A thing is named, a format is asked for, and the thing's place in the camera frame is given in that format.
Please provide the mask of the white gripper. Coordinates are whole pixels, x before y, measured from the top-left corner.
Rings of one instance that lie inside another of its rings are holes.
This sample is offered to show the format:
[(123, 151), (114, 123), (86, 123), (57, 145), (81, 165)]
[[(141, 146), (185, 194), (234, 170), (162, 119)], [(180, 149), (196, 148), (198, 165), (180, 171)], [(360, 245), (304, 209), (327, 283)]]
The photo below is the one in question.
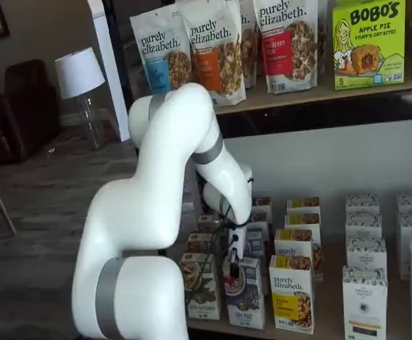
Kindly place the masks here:
[(231, 277), (239, 277), (239, 259), (244, 257), (246, 247), (247, 226), (238, 226), (229, 230), (229, 273)]

